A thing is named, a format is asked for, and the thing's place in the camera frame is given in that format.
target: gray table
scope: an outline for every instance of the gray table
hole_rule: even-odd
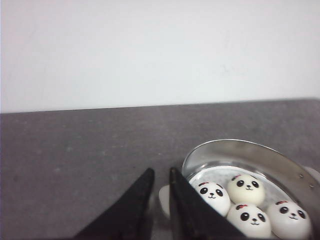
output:
[[[2,114],[2,239],[72,236],[147,167],[157,193],[193,147],[227,138],[266,145],[319,171],[320,101]],[[154,199],[152,239],[170,239]]]

